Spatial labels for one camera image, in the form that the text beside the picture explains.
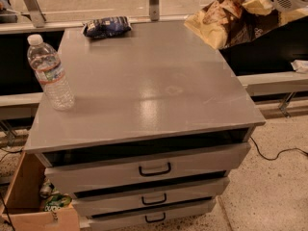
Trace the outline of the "green snack package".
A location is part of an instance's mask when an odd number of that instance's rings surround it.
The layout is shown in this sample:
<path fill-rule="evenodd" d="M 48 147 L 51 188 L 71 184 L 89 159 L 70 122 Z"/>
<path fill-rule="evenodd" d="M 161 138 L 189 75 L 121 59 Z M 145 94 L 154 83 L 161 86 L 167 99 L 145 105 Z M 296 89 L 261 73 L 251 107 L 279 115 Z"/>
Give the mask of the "green snack package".
<path fill-rule="evenodd" d="M 45 212 L 55 212 L 59 209 L 67 207 L 72 198 L 67 194 L 54 194 L 47 198 L 43 210 Z"/>

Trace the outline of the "middle grey drawer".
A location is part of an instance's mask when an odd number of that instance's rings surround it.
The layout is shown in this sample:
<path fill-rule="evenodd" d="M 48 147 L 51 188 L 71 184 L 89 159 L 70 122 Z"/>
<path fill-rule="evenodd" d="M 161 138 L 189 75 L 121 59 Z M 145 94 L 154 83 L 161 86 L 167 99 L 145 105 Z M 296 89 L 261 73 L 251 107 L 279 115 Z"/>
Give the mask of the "middle grey drawer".
<path fill-rule="evenodd" d="M 154 188 L 74 199 L 72 205 L 80 216 L 111 215 L 124 211 L 213 197 L 222 194 L 228 184 L 228 177 L 187 181 Z"/>

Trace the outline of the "clear plastic water bottle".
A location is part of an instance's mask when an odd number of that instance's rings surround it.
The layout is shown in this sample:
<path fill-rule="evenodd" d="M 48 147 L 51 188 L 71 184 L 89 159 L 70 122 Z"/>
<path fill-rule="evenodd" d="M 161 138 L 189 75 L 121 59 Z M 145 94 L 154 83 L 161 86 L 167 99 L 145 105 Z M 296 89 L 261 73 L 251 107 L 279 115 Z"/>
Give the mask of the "clear plastic water bottle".
<path fill-rule="evenodd" d="M 27 59 L 34 70 L 43 92 L 51 106 L 59 111 L 71 109 L 75 98 L 67 81 L 58 52 L 39 34 L 27 37 Z"/>

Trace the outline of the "grey drawer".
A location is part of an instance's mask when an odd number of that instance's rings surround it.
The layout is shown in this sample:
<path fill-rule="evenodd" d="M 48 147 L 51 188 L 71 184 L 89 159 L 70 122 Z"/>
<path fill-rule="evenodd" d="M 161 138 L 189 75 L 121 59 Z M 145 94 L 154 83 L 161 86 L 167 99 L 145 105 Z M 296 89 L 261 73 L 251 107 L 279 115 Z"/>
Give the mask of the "grey drawer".
<path fill-rule="evenodd" d="M 154 188 L 74 199 L 72 205 L 80 216 L 111 215 L 124 211 L 213 197 L 222 194 L 228 184 L 228 177 L 187 181 Z"/>
<path fill-rule="evenodd" d="M 197 199 L 186 203 L 171 204 L 165 207 L 155 207 L 125 214 L 114 215 L 89 220 L 92 231 L 109 231 L 117 228 L 141 224 L 153 224 L 174 218 L 201 215 L 213 210 L 216 201 L 212 199 Z"/>
<path fill-rule="evenodd" d="M 45 176 L 61 193 L 194 176 L 237 168 L 250 149 L 248 142 L 203 147 L 65 167 L 49 167 Z"/>

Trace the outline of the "cardboard box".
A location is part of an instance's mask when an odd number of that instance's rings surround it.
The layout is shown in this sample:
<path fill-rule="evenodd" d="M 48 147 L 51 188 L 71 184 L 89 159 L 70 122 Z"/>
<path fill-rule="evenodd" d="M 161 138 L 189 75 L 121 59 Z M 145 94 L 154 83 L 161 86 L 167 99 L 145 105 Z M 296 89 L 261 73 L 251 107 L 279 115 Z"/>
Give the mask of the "cardboard box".
<path fill-rule="evenodd" d="M 1 207 L 1 219 L 15 231 L 80 231 L 72 206 L 43 212 L 39 190 L 45 166 L 35 155 L 22 153 Z"/>

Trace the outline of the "metal can in box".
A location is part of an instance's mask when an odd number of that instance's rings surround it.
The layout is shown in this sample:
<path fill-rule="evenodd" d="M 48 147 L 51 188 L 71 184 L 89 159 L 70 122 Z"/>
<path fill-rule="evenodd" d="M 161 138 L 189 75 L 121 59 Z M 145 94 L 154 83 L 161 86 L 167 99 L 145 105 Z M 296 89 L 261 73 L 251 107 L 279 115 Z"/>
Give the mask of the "metal can in box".
<path fill-rule="evenodd" d="M 39 191 L 39 195 L 42 198 L 47 198 L 51 194 L 52 190 L 53 190 L 52 184 L 49 181 L 46 181 L 42 184 Z"/>

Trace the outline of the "bottom grey drawer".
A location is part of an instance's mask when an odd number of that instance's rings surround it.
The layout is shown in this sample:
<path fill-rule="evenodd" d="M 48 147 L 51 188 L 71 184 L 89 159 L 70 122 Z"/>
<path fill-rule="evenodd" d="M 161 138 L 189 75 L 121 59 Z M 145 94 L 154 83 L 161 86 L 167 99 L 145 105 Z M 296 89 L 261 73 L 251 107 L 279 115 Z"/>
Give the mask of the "bottom grey drawer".
<path fill-rule="evenodd" d="M 109 231 L 117 228 L 141 224 L 153 224 L 174 218 L 201 215 L 213 210 L 216 201 L 212 199 L 197 199 L 186 203 L 171 204 L 165 207 L 155 207 L 125 214 L 114 215 L 89 220 L 92 231 Z"/>

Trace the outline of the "top grey drawer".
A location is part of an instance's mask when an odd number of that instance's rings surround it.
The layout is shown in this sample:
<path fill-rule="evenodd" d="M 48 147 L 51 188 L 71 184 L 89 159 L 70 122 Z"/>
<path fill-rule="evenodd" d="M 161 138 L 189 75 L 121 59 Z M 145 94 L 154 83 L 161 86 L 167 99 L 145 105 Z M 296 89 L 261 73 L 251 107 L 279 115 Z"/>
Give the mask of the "top grey drawer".
<path fill-rule="evenodd" d="M 49 167 L 45 176 L 61 193 L 194 176 L 237 168 L 250 149 L 248 142 L 203 147 L 65 167 Z"/>

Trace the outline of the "grey drawer cabinet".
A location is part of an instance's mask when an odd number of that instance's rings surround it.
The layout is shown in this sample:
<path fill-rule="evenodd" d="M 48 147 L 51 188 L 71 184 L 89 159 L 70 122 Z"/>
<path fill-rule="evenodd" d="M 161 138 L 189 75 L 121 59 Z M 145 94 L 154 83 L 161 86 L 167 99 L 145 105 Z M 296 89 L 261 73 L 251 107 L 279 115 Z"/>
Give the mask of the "grey drawer cabinet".
<path fill-rule="evenodd" d="M 45 169 L 248 142 L 265 121 L 221 54 L 180 21 L 98 40 L 68 29 L 59 53 L 75 104 L 59 112 L 39 103 L 26 150 Z M 231 170 L 67 194 L 73 201 Z"/>

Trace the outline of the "white paper on ledge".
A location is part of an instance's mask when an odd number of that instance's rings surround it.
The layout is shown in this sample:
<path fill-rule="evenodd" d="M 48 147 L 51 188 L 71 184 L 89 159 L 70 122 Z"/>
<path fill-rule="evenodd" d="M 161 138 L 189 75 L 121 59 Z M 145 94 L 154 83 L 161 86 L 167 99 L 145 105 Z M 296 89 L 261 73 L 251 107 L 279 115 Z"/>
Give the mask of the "white paper on ledge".
<path fill-rule="evenodd" d="M 308 61 L 294 60 L 291 62 L 293 70 L 297 73 L 308 73 Z"/>

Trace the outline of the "brown chip bag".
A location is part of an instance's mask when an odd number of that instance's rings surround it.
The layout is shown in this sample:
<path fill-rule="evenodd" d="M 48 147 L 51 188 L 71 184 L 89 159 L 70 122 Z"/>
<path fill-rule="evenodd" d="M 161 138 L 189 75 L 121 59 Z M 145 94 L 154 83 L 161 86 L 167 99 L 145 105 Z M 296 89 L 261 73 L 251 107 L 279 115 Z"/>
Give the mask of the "brown chip bag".
<path fill-rule="evenodd" d="M 254 41 L 270 31 L 308 15 L 304 9 L 273 10 L 268 15 L 249 13 L 245 0 L 215 0 L 190 15 L 184 25 L 213 49 L 220 50 Z"/>

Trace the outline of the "blue chip bag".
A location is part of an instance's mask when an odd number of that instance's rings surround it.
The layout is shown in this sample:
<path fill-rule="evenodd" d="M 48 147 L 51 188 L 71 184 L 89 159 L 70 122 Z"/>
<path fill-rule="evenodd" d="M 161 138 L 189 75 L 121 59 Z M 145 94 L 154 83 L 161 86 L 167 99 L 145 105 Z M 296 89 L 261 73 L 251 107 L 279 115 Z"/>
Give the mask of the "blue chip bag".
<path fill-rule="evenodd" d="M 82 33 L 90 39 L 106 39 L 117 37 L 131 30 L 126 16 L 104 17 L 84 24 Z"/>

